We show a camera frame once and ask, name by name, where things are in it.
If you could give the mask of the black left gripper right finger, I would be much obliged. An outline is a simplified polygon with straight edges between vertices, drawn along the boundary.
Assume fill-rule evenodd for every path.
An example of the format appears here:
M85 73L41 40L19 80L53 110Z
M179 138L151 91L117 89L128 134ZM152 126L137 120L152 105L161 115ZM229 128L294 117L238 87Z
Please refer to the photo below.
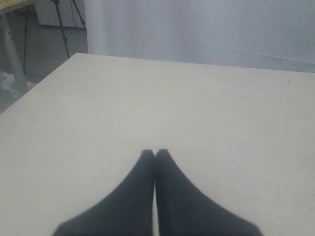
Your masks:
M253 223L203 194L179 169L170 153L156 154L156 201L161 236L260 236Z

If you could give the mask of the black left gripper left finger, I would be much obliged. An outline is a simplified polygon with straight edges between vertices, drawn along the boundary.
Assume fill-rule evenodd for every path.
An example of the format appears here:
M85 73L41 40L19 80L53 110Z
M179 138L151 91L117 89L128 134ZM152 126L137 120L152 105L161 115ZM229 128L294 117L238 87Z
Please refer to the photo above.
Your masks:
M60 224L56 236L151 236L155 155L145 149L125 179L102 201Z

